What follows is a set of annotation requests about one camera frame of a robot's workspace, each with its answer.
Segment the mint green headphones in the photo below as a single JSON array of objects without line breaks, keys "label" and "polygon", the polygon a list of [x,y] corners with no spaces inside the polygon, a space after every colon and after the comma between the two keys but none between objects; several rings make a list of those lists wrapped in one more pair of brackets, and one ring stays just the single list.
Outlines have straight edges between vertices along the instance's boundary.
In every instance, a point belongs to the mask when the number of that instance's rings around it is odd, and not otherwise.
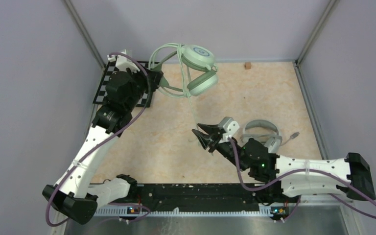
[{"label": "mint green headphones", "polygon": [[199,96],[219,81],[215,55],[198,45],[167,43],[150,55],[148,68],[162,71],[162,65],[176,56],[181,70],[181,87],[173,87],[165,77],[160,80],[159,91],[171,98]]}]

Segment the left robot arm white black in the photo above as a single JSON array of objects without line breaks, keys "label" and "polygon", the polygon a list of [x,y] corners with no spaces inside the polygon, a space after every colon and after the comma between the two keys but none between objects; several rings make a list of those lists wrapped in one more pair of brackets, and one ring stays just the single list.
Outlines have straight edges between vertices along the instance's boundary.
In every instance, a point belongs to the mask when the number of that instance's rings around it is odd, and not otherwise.
[{"label": "left robot arm white black", "polygon": [[136,118],[133,109],[143,95],[158,89],[163,72],[149,69],[119,70],[104,81],[105,101],[98,109],[85,141],[68,170],[54,184],[46,185],[43,196],[48,208],[81,225],[88,223],[97,209],[117,200],[132,202],[137,197],[137,181],[130,176],[96,186],[91,181],[111,146]]}]

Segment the white gaming headphones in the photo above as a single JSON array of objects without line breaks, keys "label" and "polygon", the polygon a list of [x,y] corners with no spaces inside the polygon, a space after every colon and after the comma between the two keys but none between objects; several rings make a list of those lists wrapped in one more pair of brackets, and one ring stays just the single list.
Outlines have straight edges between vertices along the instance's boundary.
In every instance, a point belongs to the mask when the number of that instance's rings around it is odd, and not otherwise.
[{"label": "white gaming headphones", "polygon": [[269,153],[277,153],[283,137],[280,129],[274,123],[264,119],[255,119],[246,123],[242,129],[242,142],[246,143],[250,139],[262,143]]}]

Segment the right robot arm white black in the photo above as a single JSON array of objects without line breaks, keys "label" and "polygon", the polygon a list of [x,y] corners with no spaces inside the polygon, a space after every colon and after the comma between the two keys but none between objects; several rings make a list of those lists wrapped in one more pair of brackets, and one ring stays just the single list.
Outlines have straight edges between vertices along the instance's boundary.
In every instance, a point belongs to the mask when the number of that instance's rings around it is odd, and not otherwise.
[{"label": "right robot arm white black", "polygon": [[237,169],[237,175],[248,175],[264,185],[248,191],[267,189],[274,202],[300,195],[335,194],[357,201],[376,200],[371,168],[359,154],[332,160],[309,160],[269,152],[257,140],[249,139],[243,146],[232,136],[233,127],[221,124],[198,124],[192,129],[203,149],[217,151]]}]

